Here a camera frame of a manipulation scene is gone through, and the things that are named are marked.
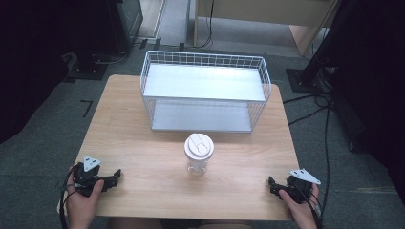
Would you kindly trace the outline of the person's left hand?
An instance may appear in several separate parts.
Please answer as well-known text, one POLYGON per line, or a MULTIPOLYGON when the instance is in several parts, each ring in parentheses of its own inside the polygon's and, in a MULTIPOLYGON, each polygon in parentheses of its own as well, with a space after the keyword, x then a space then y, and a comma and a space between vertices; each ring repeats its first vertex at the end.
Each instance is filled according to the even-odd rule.
POLYGON ((69 216, 69 229, 89 229, 96 215, 97 202, 104 185, 103 180, 99 180, 89 197, 84 197, 75 190, 73 177, 68 179, 68 194, 66 206, 69 216))

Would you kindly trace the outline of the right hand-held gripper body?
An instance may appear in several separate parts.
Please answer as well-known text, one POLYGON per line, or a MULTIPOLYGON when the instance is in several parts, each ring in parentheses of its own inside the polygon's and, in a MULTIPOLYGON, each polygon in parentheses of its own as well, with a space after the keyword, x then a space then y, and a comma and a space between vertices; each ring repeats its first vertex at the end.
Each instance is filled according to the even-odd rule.
POLYGON ((297 203, 310 198, 312 184, 321 184, 321 180, 305 169, 292 170, 287 178, 288 193, 297 203))

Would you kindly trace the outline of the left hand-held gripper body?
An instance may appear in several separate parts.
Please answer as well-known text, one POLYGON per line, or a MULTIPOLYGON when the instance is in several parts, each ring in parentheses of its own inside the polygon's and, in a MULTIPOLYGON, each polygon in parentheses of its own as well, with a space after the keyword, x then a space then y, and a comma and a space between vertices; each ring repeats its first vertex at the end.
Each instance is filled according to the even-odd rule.
POLYGON ((99 180, 104 181, 102 191, 106 192, 108 189, 106 180, 103 177, 99 177, 98 171, 100 169, 101 161, 99 159, 85 156, 82 162, 78 162, 74 168, 74 186, 78 193, 84 197, 89 197, 95 184, 99 180))

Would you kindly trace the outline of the light wooden furniture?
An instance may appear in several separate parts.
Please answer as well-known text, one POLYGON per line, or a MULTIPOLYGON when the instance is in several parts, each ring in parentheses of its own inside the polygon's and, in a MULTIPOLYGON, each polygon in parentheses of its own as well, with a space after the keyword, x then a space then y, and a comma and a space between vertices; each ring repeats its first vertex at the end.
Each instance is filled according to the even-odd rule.
POLYGON ((322 28, 329 26, 340 0, 195 0, 194 45, 198 18, 289 25, 295 45, 305 55, 322 28))

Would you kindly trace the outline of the clear cup with white lid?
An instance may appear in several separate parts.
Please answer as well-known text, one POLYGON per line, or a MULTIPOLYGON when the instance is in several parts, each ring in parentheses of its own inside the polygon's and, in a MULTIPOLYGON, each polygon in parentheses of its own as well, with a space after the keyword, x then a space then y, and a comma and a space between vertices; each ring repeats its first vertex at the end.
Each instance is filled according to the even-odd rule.
POLYGON ((188 173, 202 176, 214 153, 214 142, 205 134, 191 134, 184 142, 184 153, 188 159, 188 173))

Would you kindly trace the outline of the dark cabinet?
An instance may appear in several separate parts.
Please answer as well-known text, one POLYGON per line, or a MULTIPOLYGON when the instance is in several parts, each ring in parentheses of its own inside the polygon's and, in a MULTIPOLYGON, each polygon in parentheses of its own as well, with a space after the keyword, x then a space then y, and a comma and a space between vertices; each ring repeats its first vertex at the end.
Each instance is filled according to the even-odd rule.
POLYGON ((131 50, 138 36, 143 14, 139 0, 107 0, 117 52, 131 50))

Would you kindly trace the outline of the black stand base plate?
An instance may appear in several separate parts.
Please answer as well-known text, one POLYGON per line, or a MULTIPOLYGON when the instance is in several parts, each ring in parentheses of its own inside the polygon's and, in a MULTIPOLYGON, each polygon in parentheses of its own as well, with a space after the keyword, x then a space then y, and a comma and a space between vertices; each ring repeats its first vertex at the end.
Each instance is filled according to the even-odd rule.
POLYGON ((317 73, 308 73, 306 70, 286 69, 289 85, 295 93, 325 92, 317 73))
POLYGON ((101 80, 107 67, 108 65, 104 64, 96 54, 75 54, 75 61, 67 74, 67 79, 101 80))

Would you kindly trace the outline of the person's right hand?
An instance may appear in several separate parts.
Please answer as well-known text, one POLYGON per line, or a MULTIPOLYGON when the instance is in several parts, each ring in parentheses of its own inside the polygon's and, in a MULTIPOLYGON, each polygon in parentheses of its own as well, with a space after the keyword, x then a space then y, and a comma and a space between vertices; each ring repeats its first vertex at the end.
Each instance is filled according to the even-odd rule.
POLYGON ((285 190, 280 190, 279 195, 285 202, 288 212, 297 224, 299 229, 317 229, 317 223, 312 213, 318 205, 319 189, 315 183, 312 184, 309 202, 298 204, 285 190))

